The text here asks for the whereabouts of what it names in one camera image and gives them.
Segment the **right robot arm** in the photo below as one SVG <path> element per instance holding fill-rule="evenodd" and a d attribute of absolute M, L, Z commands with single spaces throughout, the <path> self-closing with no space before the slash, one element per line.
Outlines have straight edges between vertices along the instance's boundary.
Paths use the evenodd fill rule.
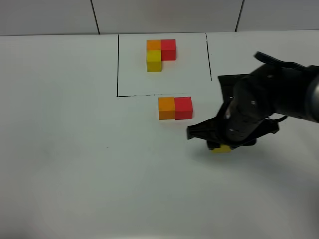
<path fill-rule="evenodd" d="M 210 150 L 253 146 L 279 131 L 287 117 L 319 121 L 319 68 L 275 59 L 262 52 L 262 66 L 249 74 L 218 77 L 223 104 L 217 115 L 188 126 L 187 138 L 207 142 Z"/>

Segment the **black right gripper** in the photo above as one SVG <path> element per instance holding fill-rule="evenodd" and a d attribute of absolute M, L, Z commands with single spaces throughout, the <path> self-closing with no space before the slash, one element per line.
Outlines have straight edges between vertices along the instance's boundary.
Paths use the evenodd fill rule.
<path fill-rule="evenodd" d="M 187 127 L 187 138 L 206 140 L 209 150 L 228 145 L 232 150 L 254 146 L 257 139 L 279 131 L 277 121 L 268 119 L 274 113 L 267 95 L 249 94 L 247 111 L 239 109 L 234 98 L 225 110 L 211 119 Z"/>

